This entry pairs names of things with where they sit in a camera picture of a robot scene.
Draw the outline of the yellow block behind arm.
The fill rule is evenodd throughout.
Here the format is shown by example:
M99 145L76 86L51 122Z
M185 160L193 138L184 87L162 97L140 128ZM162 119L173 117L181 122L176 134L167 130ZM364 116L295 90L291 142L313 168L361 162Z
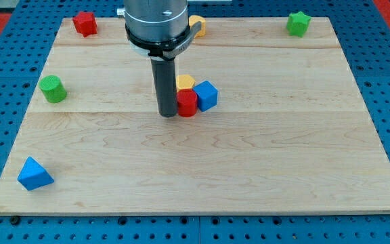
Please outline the yellow block behind arm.
M189 17L189 26L191 30L195 30L195 38L203 37L206 35L206 20L202 16L191 15Z

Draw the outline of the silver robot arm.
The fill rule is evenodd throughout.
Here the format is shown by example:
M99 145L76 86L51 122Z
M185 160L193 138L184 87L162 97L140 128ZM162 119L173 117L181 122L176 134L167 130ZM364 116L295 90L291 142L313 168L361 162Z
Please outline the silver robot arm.
M141 56L171 61L189 48L202 22L189 23L186 0L124 0L127 39Z

